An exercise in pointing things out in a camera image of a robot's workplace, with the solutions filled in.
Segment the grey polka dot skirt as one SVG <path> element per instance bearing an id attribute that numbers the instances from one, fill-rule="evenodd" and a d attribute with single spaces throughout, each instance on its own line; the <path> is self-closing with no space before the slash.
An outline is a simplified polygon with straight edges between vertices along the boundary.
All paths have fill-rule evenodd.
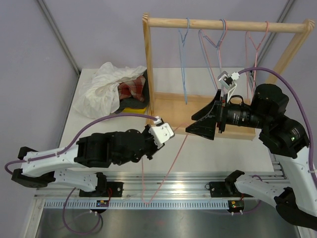
<path id="1" fill-rule="evenodd" d="M 148 74 L 147 70 L 144 71 L 142 76 L 145 77 L 146 82 L 143 88 L 143 95 L 144 95 L 144 102 L 140 102 L 133 98 L 127 98 L 123 100 L 119 100 L 119 108 L 115 111 L 116 114 L 122 112 L 125 108 L 134 108 L 134 109 L 142 109 L 148 106 L 150 101 L 150 94 L 149 94 L 149 83 L 148 83 Z"/>

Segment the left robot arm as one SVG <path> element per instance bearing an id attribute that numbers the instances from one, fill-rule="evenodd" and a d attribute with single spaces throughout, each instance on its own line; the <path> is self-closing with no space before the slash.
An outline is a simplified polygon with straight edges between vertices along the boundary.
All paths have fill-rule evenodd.
<path id="1" fill-rule="evenodd" d="M 93 133 L 80 138 L 65 152 L 38 152 L 22 147 L 20 158 L 25 162 L 12 172 L 12 181 L 30 188 L 43 188 L 50 183 L 75 187 L 81 197 L 110 196 L 112 190 L 102 172 L 81 174 L 74 168 L 109 168 L 137 163 L 146 156 L 149 160 L 174 136 L 168 123 L 146 125 L 135 129 L 108 133 Z"/>

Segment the blue wire hanger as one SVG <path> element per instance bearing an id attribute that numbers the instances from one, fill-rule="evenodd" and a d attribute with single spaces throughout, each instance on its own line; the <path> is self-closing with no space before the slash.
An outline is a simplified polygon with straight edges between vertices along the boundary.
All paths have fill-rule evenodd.
<path id="1" fill-rule="evenodd" d="M 222 62 L 221 62 L 221 52 L 220 51 L 221 51 L 222 42 L 223 42 L 223 40 L 226 36 L 226 33 L 227 33 L 227 23 L 226 23 L 225 19 L 220 19 L 220 21 L 222 22 L 222 25 L 223 25 L 223 31 L 222 31 L 222 34 L 221 34 L 219 40 L 217 41 L 217 43 L 212 41 L 211 38 L 204 33 L 203 29 L 200 29 L 198 31 L 198 34 L 199 34 L 199 39 L 200 39 L 200 43 L 201 43 L 201 47 L 202 47 L 203 57 L 205 59 L 205 62 L 207 64 L 208 68 L 210 69 L 210 72 L 212 71 L 211 63 L 210 63 L 210 60 L 208 57 L 206 47 L 204 45 L 204 39 L 206 39 L 207 42 L 216 49 L 218 68 L 219 68 L 219 72 L 222 73 Z"/>
<path id="2" fill-rule="evenodd" d="M 188 103 L 187 97 L 187 90 L 186 90 L 186 72 L 185 72 L 185 45 L 186 45 L 186 38 L 189 32 L 190 26 L 190 19 L 186 18 L 187 20 L 187 28 L 185 34 L 182 34 L 181 29 L 178 28 L 178 49 L 179 49 L 179 59 L 180 59 L 180 69 L 181 69 L 181 78 L 182 78 L 182 86 L 183 86 L 183 94 L 184 94 L 184 101 L 185 104 Z"/>

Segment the red plaid skirt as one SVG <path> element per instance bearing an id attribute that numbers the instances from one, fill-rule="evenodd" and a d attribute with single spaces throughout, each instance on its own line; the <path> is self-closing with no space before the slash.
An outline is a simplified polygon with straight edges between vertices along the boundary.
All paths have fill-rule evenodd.
<path id="1" fill-rule="evenodd" d="M 139 76 L 134 80 L 120 83 L 118 86 L 119 99 L 133 98 L 140 102 L 144 102 L 143 88 L 146 79 L 144 76 Z"/>

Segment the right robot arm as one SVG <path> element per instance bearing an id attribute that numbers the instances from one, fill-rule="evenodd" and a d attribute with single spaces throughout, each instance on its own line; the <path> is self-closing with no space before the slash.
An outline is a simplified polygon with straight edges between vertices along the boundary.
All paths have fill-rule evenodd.
<path id="1" fill-rule="evenodd" d="M 259 139 L 283 168 L 290 185 L 275 187 L 236 170 L 225 179 L 229 196 L 247 194 L 276 209 L 288 223 L 317 228 L 317 189 L 309 172 L 310 141 L 304 127 L 285 115 L 289 98 L 273 84 L 261 84 L 251 104 L 234 104 L 216 93 L 214 99 L 192 115 L 186 132 L 213 140 L 227 125 L 258 128 Z"/>

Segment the white ruffled skirt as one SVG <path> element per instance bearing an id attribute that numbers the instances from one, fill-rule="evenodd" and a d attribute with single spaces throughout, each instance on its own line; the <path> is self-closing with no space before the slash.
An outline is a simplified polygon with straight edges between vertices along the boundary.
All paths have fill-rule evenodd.
<path id="1" fill-rule="evenodd" d="M 137 79 L 143 75 L 146 67 L 118 68 L 111 62 L 104 63 L 92 79 L 83 83 L 75 101 L 74 109 L 83 116 L 98 119 L 108 116 L 119 109 L 120 83 Z"/>

